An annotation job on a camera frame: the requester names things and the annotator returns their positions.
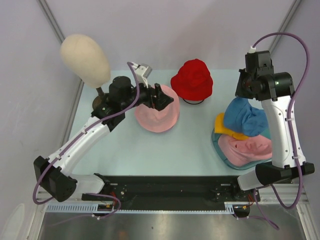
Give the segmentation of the pink bucket hat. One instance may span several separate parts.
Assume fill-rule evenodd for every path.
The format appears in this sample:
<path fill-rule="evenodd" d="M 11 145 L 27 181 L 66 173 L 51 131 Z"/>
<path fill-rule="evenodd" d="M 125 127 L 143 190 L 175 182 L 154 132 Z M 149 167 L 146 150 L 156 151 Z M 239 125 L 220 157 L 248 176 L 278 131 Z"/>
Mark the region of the pink bucket hat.
<path fill-rule="evenodd" d="M 174 101 L 164 110 L 148 108 L 144 104 L 136 107 L 134 115 L 140 126 L 153 133 L 162 133 L 171 129 L 180 115 L 180 101 L 177 93 L 167 85 L 161 84 L 162 91 Z"/>

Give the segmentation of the blue hat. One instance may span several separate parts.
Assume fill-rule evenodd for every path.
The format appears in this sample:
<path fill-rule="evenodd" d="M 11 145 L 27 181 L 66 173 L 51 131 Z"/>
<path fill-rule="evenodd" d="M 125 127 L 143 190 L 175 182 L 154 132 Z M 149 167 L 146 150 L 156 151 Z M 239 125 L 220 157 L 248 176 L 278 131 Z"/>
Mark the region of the blue hat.
<path fill-rule="evenodd" d="M 237 133 L 255 137 L 268 128 L 264 110 L 253 107 L 247 98 L 234 98 L 224 112 L 223 125 Z"/>

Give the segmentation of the red bucket hat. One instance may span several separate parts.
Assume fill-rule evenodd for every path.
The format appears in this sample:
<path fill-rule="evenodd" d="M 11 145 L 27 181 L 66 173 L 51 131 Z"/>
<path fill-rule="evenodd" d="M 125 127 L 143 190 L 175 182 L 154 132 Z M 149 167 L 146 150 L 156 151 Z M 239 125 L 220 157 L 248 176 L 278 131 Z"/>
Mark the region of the red bucket hat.
<path fill-rule="evenodd" d="M 202 101 L 212 95 L 214 81 L 206 64 L 196 58 L 186 61 L 170 84 L 180 98 Z"/>

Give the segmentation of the yellow hat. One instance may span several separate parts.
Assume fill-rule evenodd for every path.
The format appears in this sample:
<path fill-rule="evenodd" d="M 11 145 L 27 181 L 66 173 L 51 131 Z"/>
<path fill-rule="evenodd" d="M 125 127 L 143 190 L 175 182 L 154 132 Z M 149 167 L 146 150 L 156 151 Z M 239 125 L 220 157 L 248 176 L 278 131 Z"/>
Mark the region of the yellow hat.
<path fill-rule="evenodd" d="M 243 133 L 235 132 L 224 125 L 224 113 L 219 113 L 215 118 L 214 122 L 214 133 L 215 134 L 224 134 L 230 137 L 235 138 L 236 140 L 247 140 L 249 137 L 244 135 Z"/>

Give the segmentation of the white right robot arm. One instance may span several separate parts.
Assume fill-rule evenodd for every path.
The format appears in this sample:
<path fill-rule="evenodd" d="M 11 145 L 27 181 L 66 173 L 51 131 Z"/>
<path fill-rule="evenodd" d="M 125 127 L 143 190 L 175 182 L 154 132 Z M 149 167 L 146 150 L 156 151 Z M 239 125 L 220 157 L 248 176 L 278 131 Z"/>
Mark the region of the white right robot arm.
<path fill-rule="evenodd" d="M 290 104 L 295 93 L 292 76 L 275 73 L 270 52 L 255 48 L 245 55 L 245 68 L 239 72 L 235 95 L 261 103 L 272 142 L 271 161 L 257 164 L 230 188 L 231 196 L 242 201 L 249 190 L 312 174 L 315 167 L 306 161 L 300 147 L 294 106 Z"/>

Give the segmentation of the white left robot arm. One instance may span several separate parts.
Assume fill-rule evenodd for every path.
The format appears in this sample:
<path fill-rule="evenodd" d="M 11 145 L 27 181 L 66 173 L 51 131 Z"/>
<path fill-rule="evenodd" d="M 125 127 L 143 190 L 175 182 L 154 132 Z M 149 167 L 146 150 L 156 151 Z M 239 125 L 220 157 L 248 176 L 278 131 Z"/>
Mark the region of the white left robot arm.
<path fill-rule="evenodd" d="M 166 94 L 158 83 L 145 86 L 137 82 L 133 86 L 126 76 L 114 78 L 109 85 L 109 92 L 102 97 L 82 129 L 47 158 L 38 156 L 34 160 L 37 180 L 32 194 L 34 203 L 40 204 L 37 200 L 40 187 L 58 202 L 69 199 L 79 183 L 71 177 L 73 169 L 91 147 L 125 119 L 126 111 L 144 105 L 160 112 L 173 102 L 174 98 Z"/>

